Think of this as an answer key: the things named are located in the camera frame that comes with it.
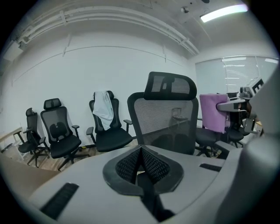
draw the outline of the ceiling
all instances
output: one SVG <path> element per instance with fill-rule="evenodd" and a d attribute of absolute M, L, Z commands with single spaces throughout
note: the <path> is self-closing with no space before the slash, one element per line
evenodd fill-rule
<path fill-rule="evenodd" d="M 172 26 L 199 49 L 215 45 L 220 41 L 226 28 L 229 31 L 229 39 L 232 37 L 230 32 L 237 33 L 236 30 L 246 30 L 244 24 L 248 22 L 248 15 L 234 14 L 203 23 L 200 16 L 206 12 L 214 11 L 226 6 L 240 4 L 239 0 L 210 0 L 206 4 L 202 0 L 41 0 L 39 1 L 14 28 L 10 35 L 10 40 L 17 40 L 29 26 L 34 27 L 39 22 L 46 20 L 61 10 L 71 10 L 86 6 L 117 6 L 133 9 L 156 17 L 168 25 Z M 181 8 L 188 7 L 188 13 L 182 13 Z M 1 62 L 0 75 L 6 69 L 7 61 Z"/>

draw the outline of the wooden floor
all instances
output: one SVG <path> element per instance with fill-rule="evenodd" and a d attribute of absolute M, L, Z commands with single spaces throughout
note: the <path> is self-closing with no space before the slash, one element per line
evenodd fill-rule
<path fill-rule="evenodd" d="M 134 139 L 131 143 L 126 145 L 128 146 L 133 146 L 133 145 L 138 145 L 138 142 L 136 139 Z M 5 156 L 13 159 L 14 161 L 23 163 L 27 165 L 27 162 L 32 158 L 32 155 L 30 153 L 26 153 L 21 157 L 21 155 L 18 152 L 18 149 L 16 147 L 9 147 L 4 153 Z M 83 149 L 81 152 L 77 152 L 76 154 L 89 154 L 90 156 L 97 156 L 102 153 L 98 152 L 96 148 L 87 148 Z M 78 162 L 83 158 L 75 158 L 74 162 Z M 59 159 L 53 159 L 51 156 L 50 158 L 47 158 L 46 156 L 40 156 L 38 157 L 37 165 L 39 166 L 40 169 L 45 169 L 45 170 L 54 170 L 57 171 L 57 168 L 63 163 L 64 158 L 59 158 Z M 33 160 L 30 164 L 30 166 L 35 167 L 35 160 Z M 71 166 L 71 162 L 69 161 L 65 166 L 61 168 L 61 171 L 67 169 L 69 166 Z"/>

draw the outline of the security camera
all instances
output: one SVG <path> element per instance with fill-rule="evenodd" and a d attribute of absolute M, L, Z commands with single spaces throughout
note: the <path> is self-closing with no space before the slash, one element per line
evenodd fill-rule
<path fill-rule="evenodd" d="M 183 13 L 188 13 L 188 12 L 189 12 L 188 7 L 182 7 L 182 8 L 181 8 L 181 12 L 183 12 Z"/>

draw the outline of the black armrest pad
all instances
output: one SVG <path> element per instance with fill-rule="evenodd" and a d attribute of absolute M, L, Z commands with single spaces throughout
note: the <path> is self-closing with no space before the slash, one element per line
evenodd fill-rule
<path fill-rule="evenodd" d="M 72 128 L 74 128 L 74 129 L 78 129 L 80 126 L 78 126 L 78 125 L 73 125 L 72 126 Z"/>
<path fill-rule="evenodd" d="M 46 137 L 41 138 L 40 141 L 39 141 L 39 145 L 41 145 L 42 143 L 44 143 L 45 140 L 46 140 Z"/>
<path fill-rule="evenodd" d="M 23 132 L 23 134 L 27 133 L 27 132 L 31 132 L 31 129 L 27 129 L 26 131 Z"/>
<path fill-rule="evenodd" d="M 16 132 L 16 133 L 15 133 L 15 134 L 13 134 L 13 135 L 18 135 L 20 132 L 21 132 L 21 131 L 18 131 L 18 132 Z"/>
<path fill-rule="evenodd" d="M 222 142 L 222 141 L 218 141 L 215 143 L 215 148 L 216 149 L 219 149 L 221 151 L 231 151 L 231 150 L 236 150 L 236 147 L 233 147 L 232 145 L 230 144 L 227 144 L 225 142 Z"/>
<path fill-rule="evenodd" d="M 92 135 L 92 133 L 93 133 L 93 127 L 89 127 L 87 129 L 86 135 Z"/>
<path fill-rule="evenodd" d="M 123 120 L 125 123 L 129 124 L 129 125 L 132 125 L 132 121 L 130 120 Z"/>

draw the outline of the white towel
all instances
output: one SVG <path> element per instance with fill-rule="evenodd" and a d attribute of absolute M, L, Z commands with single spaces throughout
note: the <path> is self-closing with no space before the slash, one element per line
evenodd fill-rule
<path fill-rule="evenodd" d="M 114 118 L 114 112 L 109 93 L 107 91 L 95 92 L 95 102 L 92 113 L 100 118 L 104 130 L 108 130 L 110 128 L 110 124 Z"/>

